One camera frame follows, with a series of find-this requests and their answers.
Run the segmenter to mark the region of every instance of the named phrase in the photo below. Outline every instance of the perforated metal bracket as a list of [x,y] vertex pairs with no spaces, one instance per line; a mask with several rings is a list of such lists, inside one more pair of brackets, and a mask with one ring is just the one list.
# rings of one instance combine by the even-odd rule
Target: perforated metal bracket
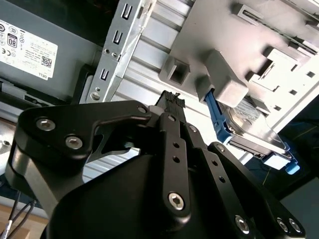
[[119,1],[96,73],[93,80],[88,83],[89,90],[84,93],[86,103],[111,100],[120,85],[156,1]]

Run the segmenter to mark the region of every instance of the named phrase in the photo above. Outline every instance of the barcode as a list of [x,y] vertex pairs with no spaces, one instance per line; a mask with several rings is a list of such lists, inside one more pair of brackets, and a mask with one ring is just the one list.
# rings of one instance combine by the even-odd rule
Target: barcode
[[51,68],[52,66],[52,60],[50,58],[47,58],[45,56],[42,56],[42,61],[41,61],[42,66],[46,66],[48,68]]

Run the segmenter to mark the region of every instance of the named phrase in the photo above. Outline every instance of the white label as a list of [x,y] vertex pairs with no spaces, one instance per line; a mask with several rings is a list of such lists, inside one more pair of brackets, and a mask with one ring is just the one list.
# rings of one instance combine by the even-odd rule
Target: white label
[[259,117],[259,112],[245,100],[241,101],[239,105],[234,108],[237,116],[242,119],[249,120],[250,122],[255,122]]
[[0,62],[48,80],[57,51],[57,45],[0,20]]

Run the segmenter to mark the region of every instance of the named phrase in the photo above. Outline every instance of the blue plastic tab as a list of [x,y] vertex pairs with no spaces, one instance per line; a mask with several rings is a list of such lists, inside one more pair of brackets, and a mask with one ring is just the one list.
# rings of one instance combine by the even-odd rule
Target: blue plastic tab
[[209,108],[210,117],[216,132],[217,139],[223,144],[227,144],[232,136],[227,129],[226,118],[221,113],[212,91],[206,95],[205,101],[207,102]]
[[277,153],[274,153],[272,152],[271,154],[269,154],[268,156],[264,157],[262,159],[262,161],[265,163],[266,161],[270,160],[272,157],[275,158],[277,157],[277,159],[280,157],[280,158],[283,158],[283,159],[286,159],[286,160],[289,160],[290,162],[288,162],[284,167],[286,168],[285,171],[290,174],[290,175],[293,175],[295,174],[296,172],[298,172],[300,170],[300,166],[298,165],[298,161],[296,160],[296,158],[293,156],[293,154],[290,152],[290,147],[289,145],[284,142],[285,146],[286,146],[286,149],[287,149],[287,152],[285,154],[277,154]]

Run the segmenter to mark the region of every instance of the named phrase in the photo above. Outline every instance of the power supply label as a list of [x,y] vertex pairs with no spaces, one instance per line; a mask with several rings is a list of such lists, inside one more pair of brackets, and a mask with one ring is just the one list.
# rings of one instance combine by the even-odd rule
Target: power supply label
[[0,62],[48,80],[57,51],[57,45],[0,20]]

